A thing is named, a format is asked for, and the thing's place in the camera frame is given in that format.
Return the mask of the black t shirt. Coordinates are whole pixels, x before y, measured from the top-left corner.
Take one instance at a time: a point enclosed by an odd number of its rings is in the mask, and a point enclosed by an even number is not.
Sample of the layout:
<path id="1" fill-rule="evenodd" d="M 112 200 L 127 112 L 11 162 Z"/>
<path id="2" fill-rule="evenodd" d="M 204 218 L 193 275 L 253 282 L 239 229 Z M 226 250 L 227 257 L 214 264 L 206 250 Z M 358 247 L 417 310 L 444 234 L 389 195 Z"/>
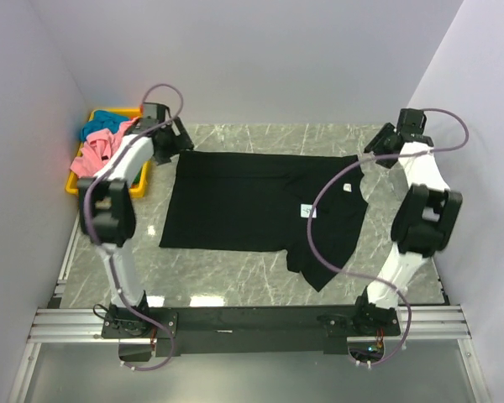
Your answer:
<path id="1" fill-rule="evenodd" d="M 342 157 L 187 151 L 160 240 L 162 248 L 244 252 L 286 251 L 286 267 L 314 290 L 335 276 L 314 256 L 342 268 L 353 255 L 368 204 L 361 168 L 318 193 L 357 161 Z"/>

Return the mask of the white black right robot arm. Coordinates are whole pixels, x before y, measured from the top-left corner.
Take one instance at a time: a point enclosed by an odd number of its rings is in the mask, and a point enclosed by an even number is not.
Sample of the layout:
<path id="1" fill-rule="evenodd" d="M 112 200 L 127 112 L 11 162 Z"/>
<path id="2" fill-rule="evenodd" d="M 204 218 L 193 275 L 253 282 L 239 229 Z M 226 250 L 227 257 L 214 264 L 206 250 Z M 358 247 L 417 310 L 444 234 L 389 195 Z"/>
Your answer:
<path id="1" fill-rule="evenodd" d="M 438 169 L 439 150 L 424 133 L 426 113 L 401 109 L 397 122 L 385 124 L 365 147 L 378 165 L 399 164 L 408 190 L 391 225 L 391 251 L 355 302 L 352 325 L 359 334 L 397 331 L 399 300 L 415 273 L 448 245 L 463 203 Z"/>

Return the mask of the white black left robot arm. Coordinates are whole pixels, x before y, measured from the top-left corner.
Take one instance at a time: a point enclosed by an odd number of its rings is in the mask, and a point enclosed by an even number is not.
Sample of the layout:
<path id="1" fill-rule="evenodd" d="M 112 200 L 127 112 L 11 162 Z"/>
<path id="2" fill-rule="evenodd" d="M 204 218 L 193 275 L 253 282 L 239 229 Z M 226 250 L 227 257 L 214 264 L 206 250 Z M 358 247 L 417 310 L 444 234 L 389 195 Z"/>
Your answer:
<path id="1" fill-rule="evenodd" d="M 77 180 L 81 230 L 101 257 L 111 288 L 108 320 L 121 322 L 134 338 L 150 330 L 151 317 L 130 243 L 136 229 L 130 188 L 144 163 L 153 158 L 168 162 L 179 152 L 193 149 L 180 111 L 172 113 L 164 104 L 142 102 L 139 116 L 116 133 L 117 149 L 102 167 Z"/>

